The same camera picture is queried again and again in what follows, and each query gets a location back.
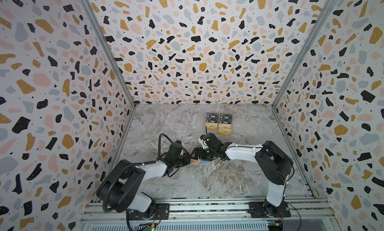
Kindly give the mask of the tan leather card holder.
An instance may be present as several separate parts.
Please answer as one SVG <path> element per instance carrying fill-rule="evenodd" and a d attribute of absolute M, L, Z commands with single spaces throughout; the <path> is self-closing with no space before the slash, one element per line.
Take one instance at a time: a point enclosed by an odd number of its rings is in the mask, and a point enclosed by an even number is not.
<path fill-rule="evenodd" d="M 211 166 L 212 161 L 205 161 L 200 156 L 200 151 L 192 150 L 190 153 L 190 161 L 191 164 L 194 165 L 204 165 L 204 166 Z"/>

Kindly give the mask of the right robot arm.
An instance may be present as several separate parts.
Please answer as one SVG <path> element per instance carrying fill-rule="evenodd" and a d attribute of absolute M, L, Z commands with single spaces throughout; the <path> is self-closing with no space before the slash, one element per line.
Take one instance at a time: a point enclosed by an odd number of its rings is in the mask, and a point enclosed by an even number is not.
<path fill-rule="evenodd" d="M 293 160 L 272 141 L 262 145 L 222 143 L 216 135 L 208 133 L 199 138 L 200 147 L 192 151 L 192 158 L 201 161 L 240 160 L 256 163 L 269 181 L 268 193 L 263 202 L 250 202 L 252 218 L 290 218 L 285 202 L 287 182 L 295 173 Z"/>

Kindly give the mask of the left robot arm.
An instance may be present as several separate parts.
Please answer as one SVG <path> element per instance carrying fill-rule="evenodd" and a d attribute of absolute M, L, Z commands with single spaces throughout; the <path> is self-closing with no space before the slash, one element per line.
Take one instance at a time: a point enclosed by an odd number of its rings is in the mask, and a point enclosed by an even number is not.
<path fill-rule="evenodd" d="M 190 163 L 189 153 L 181 141 L 171 143 L 168 152 L 156 161 L 119 161 L 97 189 L 97 197 L 103 201 L 103 211 L 135 211 L 144 219 L 151 218 L 156 212 L 156 201 L 138 191 L 142 182 L 158 177 L 171 178 Z"/>

